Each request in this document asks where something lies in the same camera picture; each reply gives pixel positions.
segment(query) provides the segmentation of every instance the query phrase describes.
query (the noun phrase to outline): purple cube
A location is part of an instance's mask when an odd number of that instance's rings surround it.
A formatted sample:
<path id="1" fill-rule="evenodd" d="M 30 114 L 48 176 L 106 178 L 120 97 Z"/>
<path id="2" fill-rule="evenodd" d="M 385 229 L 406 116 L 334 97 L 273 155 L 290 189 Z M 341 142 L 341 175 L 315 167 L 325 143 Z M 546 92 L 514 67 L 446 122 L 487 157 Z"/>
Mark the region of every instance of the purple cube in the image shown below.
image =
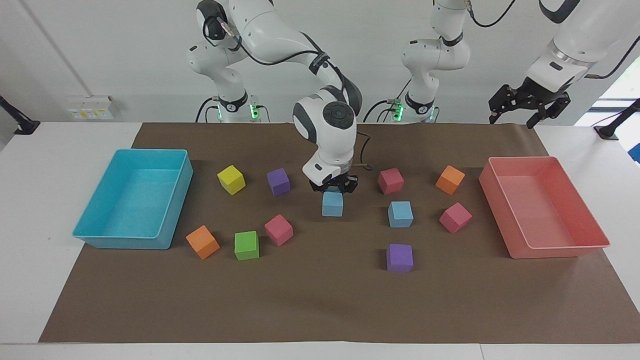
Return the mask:
<path id="1" fill-rule="evenodd" d="M 273 195 L 278 196 L 291 191 L 289 176 L 287 176 L 283 168 L 268 173 L 267 179 L 269 180 L 269 187 Z"/>
<path id="2" fill-rule="evenodd" d="M 387 271 L 410 272 L 413 269 L 411 245 L 389 245 L 387 249 Z"/>

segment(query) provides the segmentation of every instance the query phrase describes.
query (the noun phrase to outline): brown table surface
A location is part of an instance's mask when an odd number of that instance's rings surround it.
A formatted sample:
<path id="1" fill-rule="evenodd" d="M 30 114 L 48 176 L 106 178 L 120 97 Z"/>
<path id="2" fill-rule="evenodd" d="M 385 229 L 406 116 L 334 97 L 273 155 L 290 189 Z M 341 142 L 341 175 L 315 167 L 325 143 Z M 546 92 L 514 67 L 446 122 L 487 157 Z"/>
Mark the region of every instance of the brown table surface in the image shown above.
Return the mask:
<path id="1" fill-rule="evenodd" d="M 187 149 L 194 168 L 172 247 L 85 245 L 40 341 L 640 342 L 640 316 L 604 252 L 509 257 L 477 178 L 490 156 L 547 155 L 534 131 L 512 124 L 360 130 L 372 135 L 365 161 L 376 171 L 354 168 L 360 186 L 345 195 L 344 217 L 325 218 L 321 194 L 300 170 L 316 147 L 292 124 L 144 124 L 135 148 Z M 247 182 L 233 197 L 216 177 L 230 164 Z M 447 165 L 467 175 L 453 196 L 433 186 Z M 279 167 L 293 189 L 274 197 L 266 173 Z M 383 195 L 378 171 L 392 167 L 404 189 Z M 395 200 L 412 202 L 410 228 L 388 226 Z M 449 234 L 438 218 L 456 202 L 474 217 Z M 279 213 L 296 231 L 280 248 L 263 228 Z M 222 248 L 200 260 L 185 235 L 203 224 Z M 260 235 L 261 258 L 238 261 L 234 233 L 251 230 Z M 413 246 L 413 272 L 385 270 L 391 243 Z"/>

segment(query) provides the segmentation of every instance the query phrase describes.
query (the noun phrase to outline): yellow cube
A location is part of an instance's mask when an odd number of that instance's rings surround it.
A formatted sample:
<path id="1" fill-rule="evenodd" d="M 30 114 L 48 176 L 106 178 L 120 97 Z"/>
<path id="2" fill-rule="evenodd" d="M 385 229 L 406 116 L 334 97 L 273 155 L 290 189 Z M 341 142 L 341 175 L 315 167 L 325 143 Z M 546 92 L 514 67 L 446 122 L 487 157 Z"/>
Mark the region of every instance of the yellow cube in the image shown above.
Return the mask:
<path id="1" fill-rule="evenodd" d="M 244 183 L 244 176 L 233 165 L 222 170 L 218 174 L 218 179 L 220 180 L 222 187 L 231 195 L 235 195 L 246 186 Z"/>

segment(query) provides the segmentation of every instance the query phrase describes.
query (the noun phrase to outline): pink plastic tray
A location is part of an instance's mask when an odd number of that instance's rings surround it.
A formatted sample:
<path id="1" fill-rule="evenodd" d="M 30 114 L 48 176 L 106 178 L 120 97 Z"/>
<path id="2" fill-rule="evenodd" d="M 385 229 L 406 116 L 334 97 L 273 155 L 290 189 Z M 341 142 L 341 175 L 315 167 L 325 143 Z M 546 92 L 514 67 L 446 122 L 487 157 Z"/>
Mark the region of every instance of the pink plastic tray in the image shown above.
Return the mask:
<path id="1" fill-rule="evenodd" d="M 480 184 L 514 259 L 570 258 L 610 245 L 556 158 L 489 158 Z"/>

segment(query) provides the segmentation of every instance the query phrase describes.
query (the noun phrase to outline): pink cube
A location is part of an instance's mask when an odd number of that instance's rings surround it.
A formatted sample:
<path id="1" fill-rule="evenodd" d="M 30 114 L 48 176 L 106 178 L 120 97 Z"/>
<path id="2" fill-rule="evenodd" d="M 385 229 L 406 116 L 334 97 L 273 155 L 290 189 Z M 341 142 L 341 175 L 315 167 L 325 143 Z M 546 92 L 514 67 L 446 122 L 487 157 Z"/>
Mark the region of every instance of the pink cube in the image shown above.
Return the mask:
<path id="1" fill-rule="evenodd" d="M 471 213 L 462 204 L 457 203 L 442 214 L 440 222 L 453 234 L 462 229 L 471 218 Z"/>
<path id="2" fill-rule="evenodd" d="M 402 190 L 404 185 L 404 179 L 400 175 L 400 171 L 397 168 L 390 168 L 380 172 L 378 177 L 378 185 L 382 189 L 383 194 L 396 193 Z"/>
<path id="3" fill-rule="evenodd" d="M 293 237 L 293 226 L 282 215 L 271 219 L 265 224 L 264 229 L 277 246 L 282 246 Z"/>

